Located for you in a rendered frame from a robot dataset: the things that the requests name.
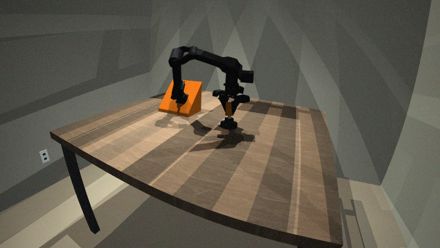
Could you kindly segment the orange knob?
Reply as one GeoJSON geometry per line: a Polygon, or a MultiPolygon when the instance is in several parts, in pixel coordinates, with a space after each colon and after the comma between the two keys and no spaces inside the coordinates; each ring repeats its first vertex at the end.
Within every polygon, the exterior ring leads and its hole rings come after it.
{"type": "Polygon", "coordinates": [[[233,116],[233,114],[232,114],[231,102],[226,102],[225,115],[226,115],[226,116],[233,116]]]}

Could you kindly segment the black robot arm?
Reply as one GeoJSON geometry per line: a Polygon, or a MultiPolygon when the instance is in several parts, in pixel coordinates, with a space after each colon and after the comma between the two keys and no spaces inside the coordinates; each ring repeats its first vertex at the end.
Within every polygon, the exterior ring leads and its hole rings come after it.
{"type": "Polygon", "coordinates": [[[196,46],[173,48],[168,62],[172,67],[174,82],[171,99],[176,100],[176,103],[185,104],[188,98],[188,94],[184,93],[185,81],[181,80],[181,65],[193,59],[220,68],[222,72],[226,73],[226,82],[235,83],[239,79],[244,83],[253,83],[254,71],[242,70],[242,65],[235,58],[221,57],[198,49],[196,46]],[[188,54],[183,56],[185,52],[188,52],[188,54]]]}

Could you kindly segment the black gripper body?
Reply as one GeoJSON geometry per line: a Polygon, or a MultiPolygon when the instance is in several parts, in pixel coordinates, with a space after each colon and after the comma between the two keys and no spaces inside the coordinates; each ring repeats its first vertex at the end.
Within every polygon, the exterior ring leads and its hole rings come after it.
{"type": "Polygon", "coordinates": [[[248,103],[250,101],[250,97],[248,95],[237,95],[237,86],[239,86],[239,84],[237,82],[235,83],[231,83],[231,82],[226,82],[223,84],[225,86],[225,90],[214,90],[213,91],[213,95],[214,97],[218,97],[219,98],[233,98],[234,101],[240,102],[240,103],[248,103]]]}

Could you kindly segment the dark grey round pedestal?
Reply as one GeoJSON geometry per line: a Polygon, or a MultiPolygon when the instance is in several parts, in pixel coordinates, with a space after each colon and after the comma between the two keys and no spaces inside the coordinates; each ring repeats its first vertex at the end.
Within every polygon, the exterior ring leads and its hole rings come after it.
{"type": "Polygon", "coordinates": [[[220,122],[220,126],[224,129],[232,130],[237,128],[237,122],[234,121],[234,118],[228,116],[225,120],[220,122]]]}

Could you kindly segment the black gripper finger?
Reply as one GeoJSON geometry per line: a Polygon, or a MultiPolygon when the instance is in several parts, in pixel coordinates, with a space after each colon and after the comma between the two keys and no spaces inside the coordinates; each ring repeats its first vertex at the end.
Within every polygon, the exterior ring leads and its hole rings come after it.
{"type": "Polygon", "coordinates": [[[232,107],[232,114],[235,113],[237,106],[239,105],[240,102],[237,101],[231,101],[231,107],[232,107]]]}
{"type": "Polygon", "coordinates": [[[227,98],[219,98],[218,97],[218,99],[220,100],[220,102],[221,102],[221,104],[222,104],[222,106],[224,108],[224,111],[225,111],[226,110],[226,102],[228,102],[229,97],[227,97],[227,98]]]}

